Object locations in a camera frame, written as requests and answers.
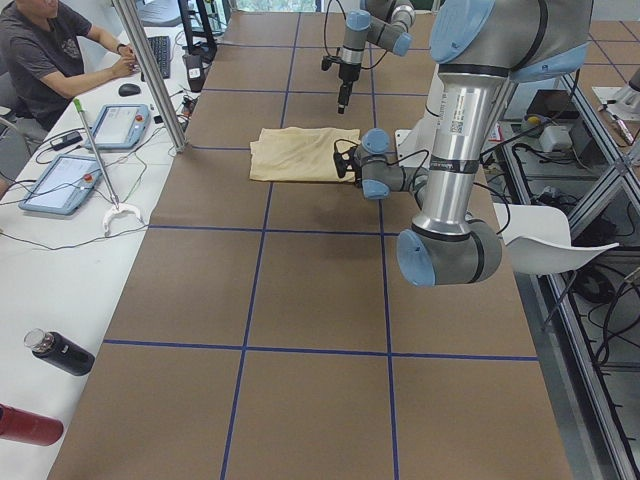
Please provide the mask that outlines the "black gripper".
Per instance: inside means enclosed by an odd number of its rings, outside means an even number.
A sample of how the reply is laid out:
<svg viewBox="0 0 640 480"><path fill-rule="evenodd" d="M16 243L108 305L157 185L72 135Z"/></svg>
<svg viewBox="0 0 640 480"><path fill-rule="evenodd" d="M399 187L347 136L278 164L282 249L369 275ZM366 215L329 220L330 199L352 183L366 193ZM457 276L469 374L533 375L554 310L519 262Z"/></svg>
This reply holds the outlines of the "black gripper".
<svg viewBox="0 0 640 480"><path fill-rule="evenodd" d="M362 185L362 172L366 150L360 144L353 144L344 151L338 148L338 140L333 146L333 161L339 179L344 179L348 172L354 174L354 184L357 188Z"/></svg>
<svg viewBox="0 0 640 480"><path fill-rule="evenodd" d="M361 51L341 47L336 50L335 55L324 55L321 61L321 69L327 71L333 64L339 66L339 79L341 86L338 93L337 112L343 115L352 93L353 84L359 79L361 71Z"/></svg>

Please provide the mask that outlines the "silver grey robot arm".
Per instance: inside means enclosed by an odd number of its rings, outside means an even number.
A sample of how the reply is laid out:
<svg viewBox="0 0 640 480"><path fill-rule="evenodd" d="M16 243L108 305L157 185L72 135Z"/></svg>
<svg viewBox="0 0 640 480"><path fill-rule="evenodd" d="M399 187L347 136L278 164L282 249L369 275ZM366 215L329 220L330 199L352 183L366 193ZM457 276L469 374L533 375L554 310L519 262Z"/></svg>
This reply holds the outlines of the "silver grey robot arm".
<svg viewBox="0 0 640 480"><path fill-rule="evenodd" d="M396 257L416 286L468 284L489 278L502 248L496 233L467 207L481 150L509 82L554 78L578 70L588 49L589 1L448 1L429 47L443 84L434 143L417 167L387 160L389 137L368 131L359 145L335 151L339 176L353 172L368 199L411 193L419 207L402 231Z"/></svg>
<svg viewBox="0 0 640 480"><path fill-rule="evenodd" d="M361 1L358 9L344 13L344 36L336 53L325 55L321 70L338 66L341 85L337 111L344 114L349 105L354 84L359 80L367 44L405 56L412 44L410 29L415 22L415 10L410 1Z"/></svg>

